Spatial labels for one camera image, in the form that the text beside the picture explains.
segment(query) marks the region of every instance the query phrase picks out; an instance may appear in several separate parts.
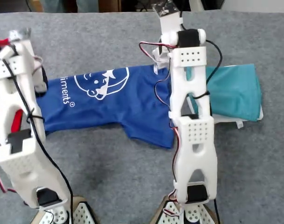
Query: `white label tag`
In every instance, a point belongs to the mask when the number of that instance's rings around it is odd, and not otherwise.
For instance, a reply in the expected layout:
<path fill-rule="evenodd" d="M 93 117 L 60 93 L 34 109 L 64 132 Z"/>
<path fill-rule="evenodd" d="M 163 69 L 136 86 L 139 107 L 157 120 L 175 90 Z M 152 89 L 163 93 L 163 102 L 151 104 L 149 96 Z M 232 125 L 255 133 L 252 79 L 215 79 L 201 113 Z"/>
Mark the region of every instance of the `white label tag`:
<path fill-rule="evenodd" d="M 242 121 L 237 121 L 236 124 L 237 124 L 237 128 L 238 129 L 243 127 L 243 122 Z"/>
<path fill-rule="evenodd" d="M 158 70 L 158 67 L 157 67 L 157 64 L 155 63 L 154 66 L 153 66 L 153 72 L 158 75 L 159 74 L 159 70 Z"/>

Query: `cartoon face logo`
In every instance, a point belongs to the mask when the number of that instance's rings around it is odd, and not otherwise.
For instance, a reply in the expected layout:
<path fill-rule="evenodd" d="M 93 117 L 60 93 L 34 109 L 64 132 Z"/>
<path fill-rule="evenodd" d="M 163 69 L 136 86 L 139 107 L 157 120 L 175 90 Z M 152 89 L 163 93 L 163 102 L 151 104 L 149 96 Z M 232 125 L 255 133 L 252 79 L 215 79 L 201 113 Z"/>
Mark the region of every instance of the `cartoon face logo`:
<path fill-rule="evenodd" d="M 129 69 L 107 70 L 105 73 L 96 72 L 74 76 L 79 89 L 87 92 L 89 97 L 98 100 L 107 95 L 119 92 L 127 83 Z"/>

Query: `gray felt mat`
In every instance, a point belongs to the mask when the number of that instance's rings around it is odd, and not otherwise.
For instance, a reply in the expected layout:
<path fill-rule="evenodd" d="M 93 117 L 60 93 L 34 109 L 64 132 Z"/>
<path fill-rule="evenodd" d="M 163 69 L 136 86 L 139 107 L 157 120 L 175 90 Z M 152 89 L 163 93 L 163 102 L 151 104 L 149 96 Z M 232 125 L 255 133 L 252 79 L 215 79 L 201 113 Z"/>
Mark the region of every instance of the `gray felt mat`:
<path fill-rule="evenodd" d="M 223 65 L 254 63 L 263 91 L 261 122 L 215 127 L 221 218 L 284 224 L 284 14 L 184 13 L 184 23 L 206 30 Z M 0 14 L 0 38 L 22 27 L 33 29 L 49 78 L 150 64 L 138 42 L 160 34 L 154 13 Z M 218 60 L 208 46 L 208 64 Z M 118 125 L 56 132 L 46 148 L 103 224 L 146 224 L 172 189 L 173 151 L 130 140 Z M 18 195 L 0 191 L 0 224 L 29 223 L 34 214 Z"/>

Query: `blue t-shirt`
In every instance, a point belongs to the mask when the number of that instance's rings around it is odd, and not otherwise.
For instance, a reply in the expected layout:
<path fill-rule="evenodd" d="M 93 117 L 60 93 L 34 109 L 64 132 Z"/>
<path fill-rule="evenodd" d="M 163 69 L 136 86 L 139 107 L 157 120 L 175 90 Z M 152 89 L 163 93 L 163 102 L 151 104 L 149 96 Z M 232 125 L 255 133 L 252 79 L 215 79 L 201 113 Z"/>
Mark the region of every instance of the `blue t-shirt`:
<path fill-rule="evenodd" d="M 154 85 L 167 75 L 153 65 L 120 68 L 62 77 L 48 82 L 48 91 L 37 103 L 48 133 L 120 123 L 130 138 L 173 147 L 168 107 L 154 94 Z M 169 82 L 160 82 L 158 95 L 169 103 Z"/>

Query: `teal cloth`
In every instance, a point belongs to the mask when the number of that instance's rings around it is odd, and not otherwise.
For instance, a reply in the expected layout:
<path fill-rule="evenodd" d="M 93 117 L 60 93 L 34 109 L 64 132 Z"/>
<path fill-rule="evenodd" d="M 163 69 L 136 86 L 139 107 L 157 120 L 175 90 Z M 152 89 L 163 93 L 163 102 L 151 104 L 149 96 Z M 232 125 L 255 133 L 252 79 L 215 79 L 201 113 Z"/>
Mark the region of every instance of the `teal cloth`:
<path fill-rule="evenodd" d="M 215 67 L 206 68 L 208 77 Z M 192 69 L 186 70 L 187 80 Z M 213 114 L 257 121 L 260 116 L 262 94 L 253 64 L 220 67 L 207 84 Z M 195 113 L 198 107 L 189 94 Z"/>

